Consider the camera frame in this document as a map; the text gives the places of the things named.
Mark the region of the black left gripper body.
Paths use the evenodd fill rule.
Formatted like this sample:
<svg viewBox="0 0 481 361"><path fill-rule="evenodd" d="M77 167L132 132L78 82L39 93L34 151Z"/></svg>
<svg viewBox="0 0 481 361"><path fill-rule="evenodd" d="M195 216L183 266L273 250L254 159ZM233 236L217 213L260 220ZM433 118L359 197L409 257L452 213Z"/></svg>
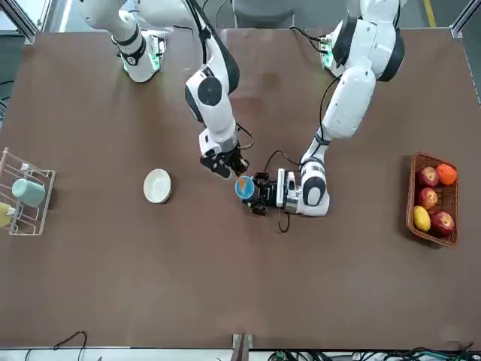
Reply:
<svg viewBox="0 0 481 361"><path fill-rule="evenodd" d="M257 189L256 199L263 199L267 207L277 206L277 182L271 180L265 183L254 183Z"/></svg>

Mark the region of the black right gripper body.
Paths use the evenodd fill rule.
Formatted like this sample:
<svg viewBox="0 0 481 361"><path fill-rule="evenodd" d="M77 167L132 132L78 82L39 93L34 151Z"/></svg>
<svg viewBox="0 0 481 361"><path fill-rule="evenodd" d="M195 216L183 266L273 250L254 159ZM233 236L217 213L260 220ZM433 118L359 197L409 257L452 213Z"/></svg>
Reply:
<svg viewBox="0 0 481 361"><path fill-rule="evenodd" d="M225 166L244 166L245 160L241 154L241 149L235 147L230 151L222 152L217 156L219 164Z"/></svg>

